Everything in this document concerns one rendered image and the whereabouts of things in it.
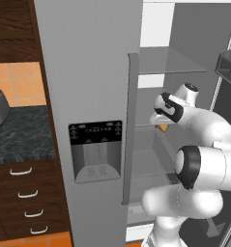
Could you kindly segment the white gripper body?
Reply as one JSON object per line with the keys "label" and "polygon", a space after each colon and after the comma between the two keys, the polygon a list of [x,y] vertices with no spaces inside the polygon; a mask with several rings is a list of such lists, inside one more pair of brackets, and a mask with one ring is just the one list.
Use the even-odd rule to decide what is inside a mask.
{"label": "white gripper body", "polygon": [[164,115],[158,115],[154,113],[150,118],[152,125],[173,124],[173,122]]}

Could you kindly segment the glass fridge shelf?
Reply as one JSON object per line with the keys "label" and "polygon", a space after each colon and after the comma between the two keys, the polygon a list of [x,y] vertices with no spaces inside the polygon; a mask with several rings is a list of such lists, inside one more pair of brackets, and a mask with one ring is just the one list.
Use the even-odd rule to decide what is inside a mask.
{"label": "glass fridge shelf", "polygon": [[206,72],[206,70],[171,47],[140,48],[140,75],[189,72]]}
{"label": "glass fridge shelf", "polygon": [[135,127],[133,148],[136,151],[156,150],[158,147],[168,151],[177,150],[170,138],[170,128],[162,131],[153,125],[137,125]]}

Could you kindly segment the grey fridge door with dispenser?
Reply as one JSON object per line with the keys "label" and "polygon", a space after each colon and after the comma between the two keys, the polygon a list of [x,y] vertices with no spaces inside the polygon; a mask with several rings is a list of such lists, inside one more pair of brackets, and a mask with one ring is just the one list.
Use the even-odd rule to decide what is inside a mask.
{"label": "grey fridge door with dispenser", "polygon": [[126,247],[129,53],[143,0],[34,0],[74,247]]}

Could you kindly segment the grey fridge body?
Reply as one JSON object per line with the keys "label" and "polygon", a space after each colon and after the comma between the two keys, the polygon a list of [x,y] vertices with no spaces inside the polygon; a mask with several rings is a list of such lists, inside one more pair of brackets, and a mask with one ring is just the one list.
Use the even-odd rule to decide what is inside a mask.
{"label": "grey fridge body", "polygon": [[[181,84],[192,83],[199,89],[197,105],[207,110],[216,102],[218,76],[215,74],[218,53],[228,49],[231,39],[231,4],[177,3],[174,7],[169,44],[206,72],[146,74],[138,73],[135,126],[151,125],[156,97],[177,90]],[[192,142],[180,128],[170,128],[170,138],[178,149]],[[130,203],[139,205],[143,192],[151,187],[173,185],[176,151],[158,147],[156,150],[133,149]]]}

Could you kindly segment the dark fridge door bin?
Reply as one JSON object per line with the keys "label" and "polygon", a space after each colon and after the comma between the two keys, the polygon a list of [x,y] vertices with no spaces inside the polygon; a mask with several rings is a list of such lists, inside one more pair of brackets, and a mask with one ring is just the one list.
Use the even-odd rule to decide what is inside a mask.
{"label": "dark fridge door bin", "polygon": [[231,82],[231,49],[218,55],[215,72],[223,79]]}

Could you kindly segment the dark wood drawer front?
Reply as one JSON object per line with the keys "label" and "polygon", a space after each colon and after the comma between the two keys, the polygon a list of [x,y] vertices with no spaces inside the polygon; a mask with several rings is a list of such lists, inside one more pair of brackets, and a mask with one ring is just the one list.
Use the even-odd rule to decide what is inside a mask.
{"label": "dark wood drawer front", "polygon": [[[29,214],[38,213],[43,209],[43,215],[36,218],[26,218],[24,212]],[[58,203],[37,203],[37,204],[26,204],[22,206],[10,206],[0,207],[0,219],[6,224],[17,223],[17,222],[28,222],[29,220],[56,220],[62,219],[69,223],[69,219],[66,216],[66,212],[63,207]]]}
{"label": "dark wood drawer front", "polygon": [[4,229],[8,239],[16,239],[22,237],[43,235],[43,234],[35,234],[35,235],[30,234],[30,228],[33,228],[34,231],[40,231],[43,230],[45,226],[48,226],[48,230],[46,233],[43,234],[68,232],[70,230],[70,224],[62,219],[29,220],[28,222],[11,223],[11,224],[6,224],[4,226]]}
{"label": "dark wood drawer front", "polygon": [[[19,199],[17,193],[32,194],[39,190],[38,196],[29,199]],[[0,207],[32,205],[34,203],[58,200],[62,196],[61,188],[55,183],[40,182],[24,186],[11,186],[0,188]]]}
{"label": "dark wood drawer front", "polygon": [[[14,172],[23,172],[29,170],[30,167],[33,171],[29,175],[16,177],[10,175],[11,169]],[[57,172],[58,166],[51,160],[0,164],[0,188],[25,185],[36,180],[48,180],[54,178]]]}

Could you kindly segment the dark wood wall cupboard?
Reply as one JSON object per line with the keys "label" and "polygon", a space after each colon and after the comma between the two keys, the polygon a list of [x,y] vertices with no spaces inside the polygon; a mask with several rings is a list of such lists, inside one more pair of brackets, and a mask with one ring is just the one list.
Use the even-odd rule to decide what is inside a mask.
{"label": "dark wood wall cupboard", "polygon": [[0,63],[38,62],[34,0],[0,0]]}

